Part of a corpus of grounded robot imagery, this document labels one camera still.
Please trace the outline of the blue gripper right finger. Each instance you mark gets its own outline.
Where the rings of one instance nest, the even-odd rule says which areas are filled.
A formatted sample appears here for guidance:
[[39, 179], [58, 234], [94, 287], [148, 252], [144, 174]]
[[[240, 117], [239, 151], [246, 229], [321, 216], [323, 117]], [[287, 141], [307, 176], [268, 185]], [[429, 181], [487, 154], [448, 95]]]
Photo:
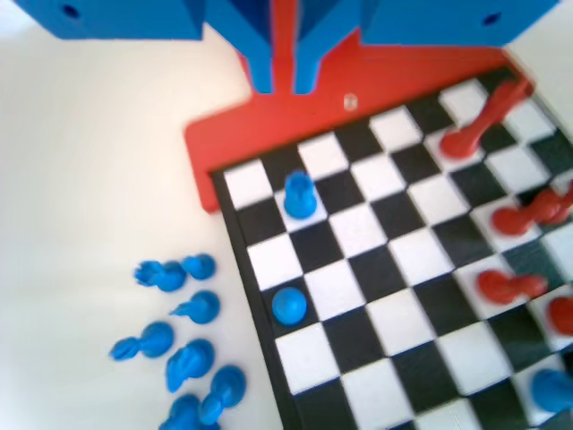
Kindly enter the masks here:
[[362, 5], [357, 0], [297, 2], [294, 94], [315, 90], [322, 59], [359, 27]]

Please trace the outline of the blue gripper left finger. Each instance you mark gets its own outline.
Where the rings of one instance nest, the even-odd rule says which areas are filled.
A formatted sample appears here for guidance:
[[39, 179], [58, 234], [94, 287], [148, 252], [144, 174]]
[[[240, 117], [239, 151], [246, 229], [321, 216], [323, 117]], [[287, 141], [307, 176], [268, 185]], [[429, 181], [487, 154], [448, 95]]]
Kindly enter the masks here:
[[271, 1], [208, 1], [206, 21], [246, 59], [254, 89], [272, 93]]

